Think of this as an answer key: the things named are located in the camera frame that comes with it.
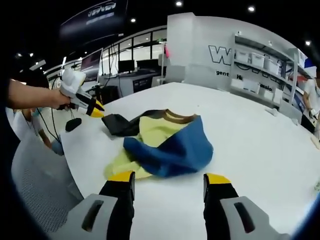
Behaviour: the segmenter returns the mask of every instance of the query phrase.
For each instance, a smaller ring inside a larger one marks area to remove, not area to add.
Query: logo sign
[[[123,33],[128,0],[107,0],[71,17],[60,26],[59,40],[70,51]]]
[[[209,51],[213,63],[231,66],[231,48],[209,45]]]

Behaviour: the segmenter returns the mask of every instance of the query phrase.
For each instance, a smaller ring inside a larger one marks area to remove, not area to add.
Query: white tabletop
[[[280,233],[292,234],[305,217],[320,176],[320,151],[301,126],[251,100],[201,86],[170,83],[111,102],[105,115],[131,120],[150,109],[201,115],[214,148],[202,171],[138,180],[132,240],[207,239],[203,217],[203,174],[224,175],[239,196],[247,196],[270,217]],[[84,197],[98,194],[105,166],[122,148],[123,138],[110,136],[101,119],[84,116],[74,131],[61,134],[73,178]]]

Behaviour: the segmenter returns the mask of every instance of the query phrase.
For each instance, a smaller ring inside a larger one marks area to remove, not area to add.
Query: white wall
[[[217,71],[230,73],[231,48],[234,43],[234,34],[238,31],[241,31],[243,36],[266,45],[268,41],[272,41],[272,46],[283,52],[289,48],[295,48],[277,34],[247,22],[183,13],[168,17],[167,48],[170,53],[170,64],[187,66],[186,83],[228,90],[230,77],[220,75]],[[237,46],[237,49],[261,53],[240,45]],[[269,78],[263,77],[261,73],[253,73],[251,69],[243,71],[235,65],[232,77],[236,77],[237,74],[263,82],[270,87],[278,85]]]

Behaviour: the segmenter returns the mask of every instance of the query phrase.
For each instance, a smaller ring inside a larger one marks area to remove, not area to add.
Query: black ceiling
[[[51,0],[51,1],[12,1],[4,13],[3,21],[6,36],[2,47],[13,57],[16,53],[27,55],[21,66],[32,66],[44,59],[49,69],[60,64],[65,53],[58,45],[58,31],[61,23],[78,12],[103,0]],[[256,7],[255,13],[249,13],[249,5]],[[201,1],[184,0],[183,7],[176,7],[175,0],[128,0],[125,36],[152,27],[167,24],[167,16],[177,13],[193,12],[197,16],[217,16],[233,18],[266,28],[302,49],[314,63],[320,65],[320,23],[316,1],[305,5],[287,1]],[[130,23],[135,17],[136,23]],[[90,47],[85,46],[74,55],[81,57],[84,51],[93,51],[105,47],[115,38],[105,38]],[[312,40],[310,47],[305,40]]]

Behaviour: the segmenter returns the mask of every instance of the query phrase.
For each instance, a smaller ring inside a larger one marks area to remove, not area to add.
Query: storage box
[[[284,92],[282,90],[276,88],[274,91],[273,102],[275,102],[276,104],[280,104],[282,101],[283,94]]]
[[[306,55],[302,51],[300,51],[299,48],[289,48],[287,51],[287,54],[294,60],[295,59],[295,54],[297,55],[298,58],[298,64],[300,67],[305,68],[305,61],[306,61]]]
[[[264,68],[270,71],[271,73],[278,75],[279,74],[279,64],[272,61],[269,58],[266,58],[264,61]]]
[[[233,78],[231,79],[231,86],[238,89],[244,89],[244,81]]]
[[[270,100],[272,101],[273,98],[274,98],[274,93],[265,89],[265,88],[262,88],[260,87],[260,90],[259,90],[259,95],[262,96],[263,98],[267,99],[267,100]]]
[[[260,89],[260,83],[244,78],[243,79],[243,89],[257,94]]]
[[[264,67],[264,63],[265,63],[265,56],[262,56],[260,54],[252,52],[251,53],[251,63],[254,66],[263,68]]]
[[[235,59],[240,62],[247,63],[249,61],[249,53],[241,50],[235,50]]]

